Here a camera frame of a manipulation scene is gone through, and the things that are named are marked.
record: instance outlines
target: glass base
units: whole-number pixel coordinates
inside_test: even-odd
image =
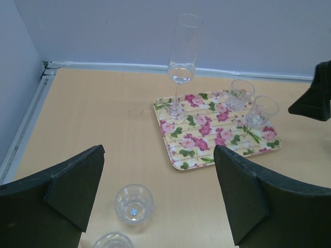
[[[182,123],[187,118],[186,109],[180,103],[174,103],[169,108],[169,114],[171,119],[167,120],[171,123]]]

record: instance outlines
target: champagne flute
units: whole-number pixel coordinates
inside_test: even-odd
[[[176,123],[184,121],[187,116],[177,92],[179,85],[190,82],[194,77],[202,25],[202,19],[194,14],[182,14],[177,18],[168,64],[168,76],[177,83],[175,99],[168,112]]]

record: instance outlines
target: drinking glass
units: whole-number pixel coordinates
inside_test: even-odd
[[[194,77],[202,25],[202,19],[194,14],[182,14],[177,18],[168,64],[168,76],[177,83],[175,99],[168,110],[173,122],[183,121],[187,116],[177,92],[179,85]]]
[[[278,112],[279,106],[274,99],[267,96],[258,96],[245,116],[245,123],[252,128],[261,127]]]
[[[133,243],[125,234],[110,232],[101,236],[93,248],[133,248]]]
[[[231,83],[231,90],[228,94],[228,100],[225,104],[229,110],[243,110],[254,93],[255,88],[248,81],[240,79],[234,80]]]
[[[147,220],[154,209],[151,192],[141,184],[130,184],[122,188],[115,198],[115,212],[120,220],[137,225]]]

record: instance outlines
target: wooden table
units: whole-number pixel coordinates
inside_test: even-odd
[[[196,77],[180,94],[230,88],[232,79]],[[331,187],[331,122],[288,114],[309,87],[251,80],[257,95],[280,105],[272,123],[279,151],[250,158],[286,176]],[[163,143],[152,102],[173,96],[164,74],[59,69],[29,140],[16,179],[97,144],[105,164],[83,247],[110,231],[126,233],[135,247],[234,247],[214,166],[175,170]],[[129,183],[147,186],[155,199],[151,219],[127,226],[117,219],[114,197]]]

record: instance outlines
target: white wall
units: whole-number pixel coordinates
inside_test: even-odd
[[[165,65],[181,13],[205,21],[198,67],[312,76],[330,0],[15,0],[43,60]]]
[[[0,164],[43,71],[13,0],[0,0]]]

